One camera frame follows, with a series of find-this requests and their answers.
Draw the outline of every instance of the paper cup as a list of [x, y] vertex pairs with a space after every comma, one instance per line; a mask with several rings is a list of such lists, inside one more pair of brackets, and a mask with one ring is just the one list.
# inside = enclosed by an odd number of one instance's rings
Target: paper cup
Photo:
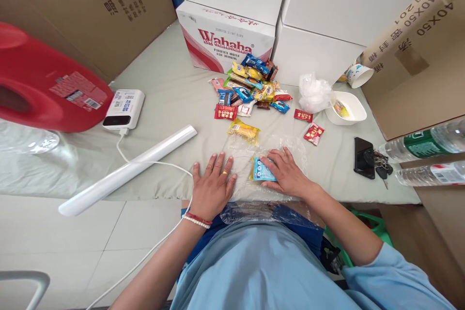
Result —
[[355, 64], [347, 71], [347, 82], [352, 88], [357, 88], [373, 76], [374, 70], [361, 64]]

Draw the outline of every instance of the white bowl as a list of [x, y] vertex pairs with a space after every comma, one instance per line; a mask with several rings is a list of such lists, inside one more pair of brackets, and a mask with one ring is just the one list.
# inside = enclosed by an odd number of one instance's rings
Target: white bowl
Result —
[[348, 92], [340, 91], [334, 91], [334, 94], [336, 98], [345, 105], [349, 112], [349, 117], [343, 118], [334, 110], [334, 107], [325, 109], [326, 116], [333, 124], [352, 125], [367, 118], [367, 112], [356, 96]]

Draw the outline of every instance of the bracelet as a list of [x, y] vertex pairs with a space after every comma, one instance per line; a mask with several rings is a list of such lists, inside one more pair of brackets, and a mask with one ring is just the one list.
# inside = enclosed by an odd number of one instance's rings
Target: bracelet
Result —
[[200, 218], [199, 216], [196, 216], [195, 214], [192, 214], [190, 212], [186, 212], [185, 216], [189, 217], [189, 218], [193, 218], [197, 221], [199, 221], [200, 223], [203, 223], [203, 224], [206, 224], [206, 225], [212, 225], [213, 222], [210, 222], [208, 220], [205, 220], [205, 219], [202, 219]]
[[187, 220], [191, 221], [192, 223], [195, 223], [195, 224], [197, 224], [197, 225], [200, 225], [200, 226], [203, 227], [203, 228], [206, 228], [206, 229], [209, 229], [209, 228], [210, 228], [210, 225], [207, 225], [207, 224], [205, 224], [205, 223], [199, 222], [198, 220], [195, 220], [194, 218], [187, 217], [186, 215], [183, 216], [183, 219], [187, 219]]

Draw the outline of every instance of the light blue shirt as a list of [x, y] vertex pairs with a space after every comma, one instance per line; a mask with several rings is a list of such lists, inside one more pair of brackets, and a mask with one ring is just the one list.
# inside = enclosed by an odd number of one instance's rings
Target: light blue shirt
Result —
[[387, 244], [373, 263], [343, 273], [349, 291], [280, 223], [232, 224], [185, 267], [171, 309], [454, 309]]

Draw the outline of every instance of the sleeve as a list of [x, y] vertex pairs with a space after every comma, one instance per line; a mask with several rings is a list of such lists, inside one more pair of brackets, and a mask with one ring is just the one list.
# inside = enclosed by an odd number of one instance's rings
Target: sleeve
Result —
[[368, 265], [344, 268], [352, 298], [362, 293], [381, 309], [455, 309], [419, 267], [388, 244]]

